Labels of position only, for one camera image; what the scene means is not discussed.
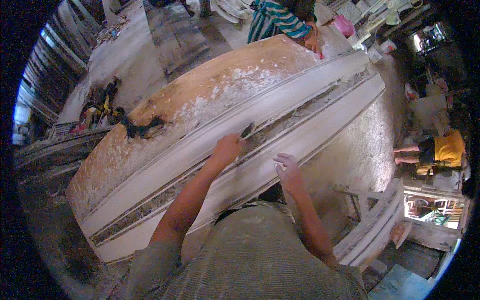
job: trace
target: leg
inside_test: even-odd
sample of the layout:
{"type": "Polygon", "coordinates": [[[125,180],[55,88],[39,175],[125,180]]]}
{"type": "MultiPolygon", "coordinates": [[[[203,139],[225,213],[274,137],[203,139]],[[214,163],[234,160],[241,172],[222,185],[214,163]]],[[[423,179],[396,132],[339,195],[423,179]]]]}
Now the leg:
{"type": "Polygon", "coordinates": [[[206,19],[210,17],[212,11],[210,9],[210,1],[209,0],[200,0],[200,18],[206,19]]]}
{"type": "Polygon", "coordinates": [[[416,164],[419,163],[420,160],[418,157],[414,156],[407,156],[407,157],[396,157],[395,163],[398,165],[400,163],[407,163],[407,164],[416,164]]]}
{"type": "Polygon", "coordinates": [[[410,152],[410,151],[420,151],[419,146],[416,144],[416,145],[411,145],[403,148],[393,149],[393,152],[410,152]]]}

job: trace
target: left hand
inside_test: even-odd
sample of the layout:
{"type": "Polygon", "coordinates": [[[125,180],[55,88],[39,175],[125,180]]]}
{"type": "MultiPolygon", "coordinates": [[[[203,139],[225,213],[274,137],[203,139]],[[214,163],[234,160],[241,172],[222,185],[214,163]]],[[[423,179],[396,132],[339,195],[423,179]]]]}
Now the left hand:
{"type": "Polygon", "coordinates": [[[315,34],[315,37],[318,37],[318,27],[317,24],[315,24],[314,21],[308,21],[305,24],[310,26],[313,29],[313,33],[315,34]]]}
{"type": "Polygon", "coordinates": [[[240,138],[238,133],[222,137],[216,143],[212,156],[208,159],[209,163],[217,170],[222,171],[237,158],[244,145],[245,141],[240,138]]]}

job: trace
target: debris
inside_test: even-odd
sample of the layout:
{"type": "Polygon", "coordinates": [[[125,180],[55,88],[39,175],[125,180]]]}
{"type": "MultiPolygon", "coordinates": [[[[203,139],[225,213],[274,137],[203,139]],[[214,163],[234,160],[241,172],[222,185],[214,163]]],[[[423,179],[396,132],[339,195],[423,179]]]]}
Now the debris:
{"type": "Polygon", "coordinates": [[[102,29],[97,35],[97,44],[101,45],[103,42],[114,41],[120,35],[125,25],[130,21],[127,19],[128,15],[119,16],[119,22],[113,24],[109,28],[102,29]]]}

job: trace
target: finger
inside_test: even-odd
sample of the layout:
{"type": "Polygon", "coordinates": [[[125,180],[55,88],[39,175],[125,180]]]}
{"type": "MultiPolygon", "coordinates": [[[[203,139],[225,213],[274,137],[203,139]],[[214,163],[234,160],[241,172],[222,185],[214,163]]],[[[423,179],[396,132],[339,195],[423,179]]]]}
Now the finger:
{"type": "Polygon", "coordinates": [[[287,168],[293,168],[297,164],[294,159],[286,157],[276,157],[274,158],[274,161],[282,163],[287,168]]]}
{"type": "Polygon", "coordinates": [[[292,154],[285,153],[285,152],[280,152],[280,153],[278,153],[276,156],[295,159],[295,156],[293,156],[292,154]]]}
{"type": "Polygon", "coordinates": [[[289,162],[289,159],[286,157],[274,157],[273,160],[278,163],[282,163],[284,166],[287,166],[286,164],[289,162]]]}
{"type": "Polygon", "coordinates": [[[285,176],[285,172],[283,171],[282,167],[279,164],[274,164],[275,171],[282,180],[283,177],[285,176]]]}

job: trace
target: shorts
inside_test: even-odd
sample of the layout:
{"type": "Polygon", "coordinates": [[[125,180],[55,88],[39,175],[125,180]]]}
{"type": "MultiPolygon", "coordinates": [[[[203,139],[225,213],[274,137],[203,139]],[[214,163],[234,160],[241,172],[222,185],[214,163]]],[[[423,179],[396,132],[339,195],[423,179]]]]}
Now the shorts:
{"type": "Polygon", "coordinates": [[[419,143],[419,161],[424,164],[432,164],[435,162],[435,140],[429,138],[419,143]]]}

